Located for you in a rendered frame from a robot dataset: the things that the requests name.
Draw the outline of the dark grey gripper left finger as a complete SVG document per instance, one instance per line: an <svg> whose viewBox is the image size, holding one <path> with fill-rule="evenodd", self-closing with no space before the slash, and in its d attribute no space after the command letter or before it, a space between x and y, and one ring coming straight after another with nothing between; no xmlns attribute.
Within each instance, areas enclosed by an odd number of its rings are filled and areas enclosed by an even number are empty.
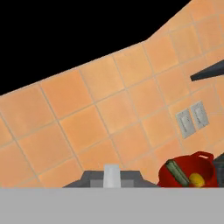
<svg viewBox="0 0 224 224"><path fill-rule="evenodd" d="M66 187L103 187L103 171L84 171L81 178Z"/></svg>

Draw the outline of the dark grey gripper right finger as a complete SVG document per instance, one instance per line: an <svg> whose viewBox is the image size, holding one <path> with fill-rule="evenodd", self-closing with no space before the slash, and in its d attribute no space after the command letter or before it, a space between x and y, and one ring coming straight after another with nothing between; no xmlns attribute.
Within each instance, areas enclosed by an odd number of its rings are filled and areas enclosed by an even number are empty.
<svg viewBox="0 0 224 224"><path fill-rule="evenodd" d="M157 187L157 185L145 180L140 171L121 171L121 187L144 188Z"/></svg>

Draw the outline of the pale grey spatula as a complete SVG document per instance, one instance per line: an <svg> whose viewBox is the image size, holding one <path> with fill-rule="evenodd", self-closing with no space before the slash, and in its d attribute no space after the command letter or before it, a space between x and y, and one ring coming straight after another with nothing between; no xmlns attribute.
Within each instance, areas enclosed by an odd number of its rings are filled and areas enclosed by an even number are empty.
<svg viewBox="0 0 224 224"><path fill-rule="evenodd" d="M121 173L118 164L105 164L103 173L104 188L120 188Z"/></svg>

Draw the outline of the green cucumber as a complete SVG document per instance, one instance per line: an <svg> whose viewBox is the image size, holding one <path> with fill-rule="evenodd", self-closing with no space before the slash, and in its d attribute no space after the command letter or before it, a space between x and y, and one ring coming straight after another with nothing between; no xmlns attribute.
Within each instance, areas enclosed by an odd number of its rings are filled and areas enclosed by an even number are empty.
<svg viewBox="0 0 224 224"><path fill-rule="evenodd" d="M167 160L165 167L181 186L188 187L190 185L189 178L184 174L174 159Z"/></svg>

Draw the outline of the yellow lemon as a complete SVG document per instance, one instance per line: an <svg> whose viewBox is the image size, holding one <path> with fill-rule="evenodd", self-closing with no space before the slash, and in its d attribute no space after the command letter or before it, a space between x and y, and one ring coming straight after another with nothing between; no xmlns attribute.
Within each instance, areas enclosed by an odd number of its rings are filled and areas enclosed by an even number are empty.
<svg viewBox="0 0 224 224"><path fill-rule="evenodd" d="M203 187L205 185L205 180L198 173L192 173L189 176L190 185L193 187Z"/></svg>

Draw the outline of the red pot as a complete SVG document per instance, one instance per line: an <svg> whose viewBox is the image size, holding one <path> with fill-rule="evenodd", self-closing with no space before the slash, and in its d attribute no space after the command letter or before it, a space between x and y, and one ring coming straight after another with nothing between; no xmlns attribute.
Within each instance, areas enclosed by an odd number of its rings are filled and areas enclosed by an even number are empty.
<svg viewBox="0 0 224 224"><path fill-rule="evenodd" d="M197 151L192 155L175 157L173 159L183 173L189 177L192 173L198 173L204 180L204 187L217 187L217 175L213 165L214 155L204 151ZM181 184L163 164L158 172L158 185L162 187L181 187Z"/></svg>

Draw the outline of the dark grey appliance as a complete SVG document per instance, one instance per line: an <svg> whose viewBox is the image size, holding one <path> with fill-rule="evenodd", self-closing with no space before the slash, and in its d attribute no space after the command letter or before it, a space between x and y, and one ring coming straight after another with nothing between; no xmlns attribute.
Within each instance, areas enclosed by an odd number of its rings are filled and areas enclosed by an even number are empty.
<svg viewBox="0 0 224 224"><path fill-rule="evenodd" d="M219 187L224 187L224 153L213 161Z"/></svg>

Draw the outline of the grey wall socket plate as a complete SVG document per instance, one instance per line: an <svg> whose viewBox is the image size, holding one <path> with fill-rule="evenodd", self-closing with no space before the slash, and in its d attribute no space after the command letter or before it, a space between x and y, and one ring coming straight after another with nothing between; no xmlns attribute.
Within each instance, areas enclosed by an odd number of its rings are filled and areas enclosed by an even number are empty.
<svg viewBox="0 0 224 224"><path fill-rule="evenodd" d="M197 126L197 129L200 130L206 127L209 124L207 112L204 108L203 102L198 101L191 106L193 120Z"/></svg>
<svg viewBox="0 0 224 224"><path fill-rule="evenodd" d="M193 125L193 119L191 118L188 108L178 112L176 114L176 119L180 128L181 135L184 139L188 138L190 135L196 132Z"/></svg>

